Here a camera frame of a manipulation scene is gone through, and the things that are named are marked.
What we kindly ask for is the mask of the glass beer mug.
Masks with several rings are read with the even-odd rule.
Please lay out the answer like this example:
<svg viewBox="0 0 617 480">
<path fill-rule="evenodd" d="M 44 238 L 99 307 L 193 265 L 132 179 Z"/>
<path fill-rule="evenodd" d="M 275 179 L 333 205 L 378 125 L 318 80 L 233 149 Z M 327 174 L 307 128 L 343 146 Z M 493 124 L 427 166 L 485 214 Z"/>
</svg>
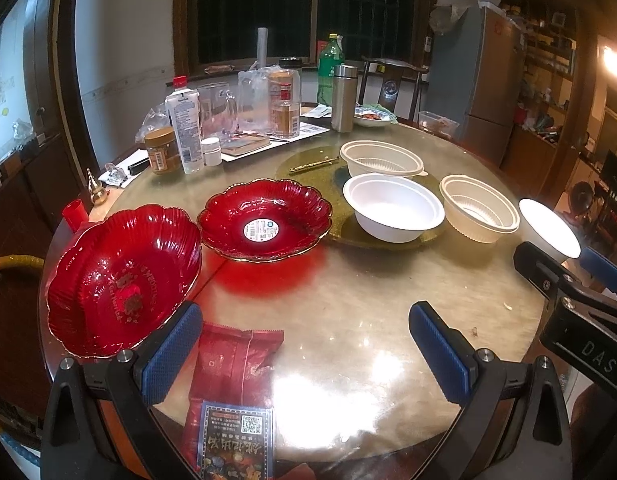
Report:
<svg viewBox="0 0 617 480">
<path fill-rule="evenodd" d="M 202 138 L 225 144 L 237 129 L 237 100 L 228 82 L 209 82 L 198 88 Z"/>
</svg>

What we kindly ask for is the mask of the colourful hula hoop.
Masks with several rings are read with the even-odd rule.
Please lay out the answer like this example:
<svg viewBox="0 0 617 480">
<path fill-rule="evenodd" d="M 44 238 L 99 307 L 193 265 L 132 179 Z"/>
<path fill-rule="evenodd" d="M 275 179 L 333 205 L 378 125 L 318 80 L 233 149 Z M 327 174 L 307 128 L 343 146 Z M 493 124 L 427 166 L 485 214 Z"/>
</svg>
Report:
<svg viewBox="0 0 617 480">
<path fill-rule="evenodd" d="M 0 257 L 0 271 L 17 268 L 42 270 L 44 264 L 44 259 L 30 255 L 9 255 Z"/>
</svg>

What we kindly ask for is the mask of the gold glitter turntable mat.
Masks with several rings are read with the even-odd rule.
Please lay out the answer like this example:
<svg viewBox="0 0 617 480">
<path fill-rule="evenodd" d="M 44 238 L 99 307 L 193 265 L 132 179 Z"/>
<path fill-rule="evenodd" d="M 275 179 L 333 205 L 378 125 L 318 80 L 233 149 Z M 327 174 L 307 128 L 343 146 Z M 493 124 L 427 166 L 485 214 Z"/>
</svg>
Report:
<svg viewBox="0 0 617 480">
<path fill-rule="evenodd" d="M 313 169 L 303 172 L 303 174 L 295 174 L 290 176 L 288 170 L 291 167 L 306 164 L 307 162 L 316 162 L 325 158 L 336 157 L 339 154 L 339 148 L 333 146 L 318 146 L 317 148 L 309 148 L 298 154 L 294 154 L 287 158 L 277 169 L 276 179 L 291 179 L 300 182 L 303 185 L 317 188 L 322 196 L 333 206 L 331 214 L 331 222 L 333 225 L 328 233 L 328 238 L 334 242 L 349 245 L 358 248 L 377 248 L 394 250 L 411 250 L 419 245 L 432 242 L 437 237 L 441 236 L 449 224 L 443 221 L 433 230 L 423 232 L 417 240 L 412 240 L 408 243 L 388 243 L 384 240 L 378 240 L 365 232 L 355 219 L 354 209 L 347 203 L 343 196 L 343 185 L 350 177 L 347 164 L 339 159 L 337 164 L 331 166 Z"/>
</svg>

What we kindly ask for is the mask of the red plate with sticker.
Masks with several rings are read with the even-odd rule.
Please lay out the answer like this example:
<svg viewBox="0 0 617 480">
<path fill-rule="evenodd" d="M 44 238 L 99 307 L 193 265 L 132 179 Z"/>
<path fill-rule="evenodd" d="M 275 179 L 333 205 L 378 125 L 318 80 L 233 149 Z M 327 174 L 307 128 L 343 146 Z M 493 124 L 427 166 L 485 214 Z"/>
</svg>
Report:
<svg viewBox="0 0 617 480">
<path fill-rule="evenodd" d="M 333 225 L 333 206 L 295 180 L 258 179 L 228 186 L 197 217 L 202 243 L 240 262 L 272 263 L 309 252 Z"/>
</svg>

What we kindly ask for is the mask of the grey refrigerator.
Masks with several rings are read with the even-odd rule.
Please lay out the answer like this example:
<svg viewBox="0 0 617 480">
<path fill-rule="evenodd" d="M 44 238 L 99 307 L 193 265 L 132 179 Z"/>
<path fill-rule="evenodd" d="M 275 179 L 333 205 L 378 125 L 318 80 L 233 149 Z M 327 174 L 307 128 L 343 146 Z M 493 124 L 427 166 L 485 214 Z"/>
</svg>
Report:
<svg viewBox="0 0 617 480">
<path fill-rule="evenodd" d="M 525 40 L 513 21 L 470 6 L 435 38 L 423 108 L 456 122 L 453 140 L 497 166 L 513 131 L 524 59 Z"/>
</svg>

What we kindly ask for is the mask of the red plastic cup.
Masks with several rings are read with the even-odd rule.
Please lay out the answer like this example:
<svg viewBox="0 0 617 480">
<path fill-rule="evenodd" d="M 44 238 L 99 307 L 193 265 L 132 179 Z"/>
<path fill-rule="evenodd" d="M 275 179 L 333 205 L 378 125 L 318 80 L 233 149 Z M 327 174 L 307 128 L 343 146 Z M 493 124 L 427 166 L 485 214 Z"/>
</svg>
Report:
<svg viewBox="0 0 617 480">
<path fill-rule="evenodd" d="M 72 200 L 63 207 L 62 217 L 73 233 L 76 233 L 83 224 L 87 224 L 89 221 L 88 213 L 80 198 Z"/>
</svg>

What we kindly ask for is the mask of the green plastic bottle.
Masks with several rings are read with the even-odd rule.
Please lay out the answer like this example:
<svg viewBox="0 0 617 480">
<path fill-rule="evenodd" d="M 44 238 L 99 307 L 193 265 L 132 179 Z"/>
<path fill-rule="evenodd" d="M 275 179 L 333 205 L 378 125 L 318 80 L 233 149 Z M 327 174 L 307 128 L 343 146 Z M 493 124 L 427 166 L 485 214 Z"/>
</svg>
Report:
<svg viewBox="0 0 617 480">
<path fill-rule="evenodd" d="M 333 77 L 336 68 L 343 63 L 342 38 L 332 32 L 318 55 L 317 103 L 330 106 L 333 100 Z"/>
</svg>

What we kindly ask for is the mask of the small gold gourd ornament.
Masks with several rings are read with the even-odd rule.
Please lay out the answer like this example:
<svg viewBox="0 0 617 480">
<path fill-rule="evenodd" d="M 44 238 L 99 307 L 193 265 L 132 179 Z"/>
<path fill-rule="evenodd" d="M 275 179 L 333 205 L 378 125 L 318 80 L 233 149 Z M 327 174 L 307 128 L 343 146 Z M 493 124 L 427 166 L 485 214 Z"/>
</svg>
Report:
<svg viewBox="0 0 617 480">
<path fill-rule="evenodd" d="M 100 206 L 107 202 L 109 190 L 92 175 L 89 168 L 86 169 L 87 189 L 90 201 L 94 206 Z"/>
</svg>

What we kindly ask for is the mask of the large red glass plate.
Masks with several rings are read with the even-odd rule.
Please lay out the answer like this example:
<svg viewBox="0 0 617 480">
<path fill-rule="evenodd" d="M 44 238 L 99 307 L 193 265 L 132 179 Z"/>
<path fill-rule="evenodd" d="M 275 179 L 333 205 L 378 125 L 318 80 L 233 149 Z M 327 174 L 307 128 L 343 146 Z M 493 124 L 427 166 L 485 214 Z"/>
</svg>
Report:
<svg viewBox="0 0 617 480">
<path fill-rule="evenodd" d="M 186 299 L 201 263 L 200 230 L 185 210 L 120 210 L 60 257 L 45 290 L 49 331 L 83 359 L 134 348 Z"/>
</svg>

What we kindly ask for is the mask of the white foam bowl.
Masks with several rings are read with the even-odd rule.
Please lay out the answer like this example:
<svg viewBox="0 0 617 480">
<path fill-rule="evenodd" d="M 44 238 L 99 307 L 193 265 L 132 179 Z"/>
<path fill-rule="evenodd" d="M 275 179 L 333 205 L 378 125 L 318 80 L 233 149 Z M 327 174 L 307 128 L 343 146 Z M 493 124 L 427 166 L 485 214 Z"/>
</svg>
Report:
<svg viewBox="0 0 617 480">
<path fill-rule="evenodd" d="M 382 242 L 406 244 L 441 226 L 442 203 L 412 180 L 387 174 L 360 174 L 343 185 L 343 196 L 359 226 Z"/>
<path fill-rule="evenodd" d="M 519 200 L 522 237 L 546 252 L 558 263 L 581 256 L 581 245 L 569 224 L 545 205 L 523 198 Z"/>
</svg>

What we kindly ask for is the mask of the dark wooden chair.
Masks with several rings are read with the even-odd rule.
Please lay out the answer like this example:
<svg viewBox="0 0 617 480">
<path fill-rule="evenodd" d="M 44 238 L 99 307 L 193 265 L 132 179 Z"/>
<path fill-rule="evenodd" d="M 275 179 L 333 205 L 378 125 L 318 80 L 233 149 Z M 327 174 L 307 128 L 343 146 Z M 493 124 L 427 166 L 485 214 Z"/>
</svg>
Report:
<svg viewBox="0 0 617 480">
<path fill-rule="evenodd" d="M 364 103 L 368 77 L 373 65 L 380 68 L 380 75 L 382 76 L 378 104 L 390 112 L 394 112 L 395 107 L 397 107 L 397 98 L 399 97 L 402 80 L 404 78 L 409 79 L 411 75 L 414 75 L 414 90 L 411 102 L 409 103 L 409 116 L 406 117 L 408 122 L 413 122 L 419 112 L 423 76 L 429 73 L 429 67 L 415 66 L 411 63 L 394 60 L 393 58 L 366 58 L 364 56 L 362 78 L 359 84 L 359 97 L 357 98 L 359 105 Z"/>
</svg>

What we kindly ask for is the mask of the clear bottle red cap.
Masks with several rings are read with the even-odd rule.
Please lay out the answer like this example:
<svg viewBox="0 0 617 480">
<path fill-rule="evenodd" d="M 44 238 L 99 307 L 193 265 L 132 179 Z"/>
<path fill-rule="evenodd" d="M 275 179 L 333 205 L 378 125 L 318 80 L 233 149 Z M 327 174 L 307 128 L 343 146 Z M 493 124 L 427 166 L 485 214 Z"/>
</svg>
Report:
<svg viewBox="0 0 617 480">
<path fill-rule="evenodd" d="M 186 76 L 173 78 L 173 91 L 165 98 L 165 109 L 174 129 L 182 169 L 193 174 L 203 166 L 200 101 L 197 89 L 188 87 Z"/>
</svg>

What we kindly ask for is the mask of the gold pen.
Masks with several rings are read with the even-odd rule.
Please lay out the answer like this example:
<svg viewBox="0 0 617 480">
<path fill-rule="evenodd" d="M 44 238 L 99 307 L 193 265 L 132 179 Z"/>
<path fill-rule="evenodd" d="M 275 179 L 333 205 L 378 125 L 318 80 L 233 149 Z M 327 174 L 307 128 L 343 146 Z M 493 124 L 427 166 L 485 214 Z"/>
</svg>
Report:
<svg viewBox="0 0 617 480">
<path fill-rule="evenodd" d="M 322 167 L 331 166 L 333 164 L 337 164 L 339 162 L 339 157 L 330 157 L 322 160 L 316 160 L 316 162 L 307 162 L 306 164 L 298 165 L 291 167 L 288 170 L 288 174 L 290 176 L 294 176 L 295 174 L 303 174 L 303 172 L 311 171 L 313 169 L 318 169 Z"/>
</svg>

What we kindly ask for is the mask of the small clear plastic box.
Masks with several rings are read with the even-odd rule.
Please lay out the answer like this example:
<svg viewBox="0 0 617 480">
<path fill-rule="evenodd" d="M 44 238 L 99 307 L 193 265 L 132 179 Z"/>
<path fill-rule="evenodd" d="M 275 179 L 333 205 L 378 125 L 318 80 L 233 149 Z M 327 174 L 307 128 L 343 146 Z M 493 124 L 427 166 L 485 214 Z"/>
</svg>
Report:
<svg viewBox="0 0 617 480">
<path fill-rule="evenodd" d="M 427 110 L 420 110 L 418 113 L 418 127 L 427 133 L 451 140 L 458 127 L 458 123 L 450 118 L 428 112 Z"/>
</svg>

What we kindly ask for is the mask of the cream ribbed plastic bowl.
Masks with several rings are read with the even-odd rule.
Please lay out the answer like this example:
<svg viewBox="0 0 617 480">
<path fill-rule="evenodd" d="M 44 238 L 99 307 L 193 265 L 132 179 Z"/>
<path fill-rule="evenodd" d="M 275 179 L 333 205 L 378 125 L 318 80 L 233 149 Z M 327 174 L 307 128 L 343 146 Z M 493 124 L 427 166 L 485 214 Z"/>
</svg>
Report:
<svg viewBox="0 0 617 480">
<path fill-rule="evenodd" d="M 415 177 L 425 170 L 423 160 L 407 148 L 383 141 L 358 140 L 343 144 L 340 158 L 352 177 L 360 174 L 389 174 Z"/>
</svg>

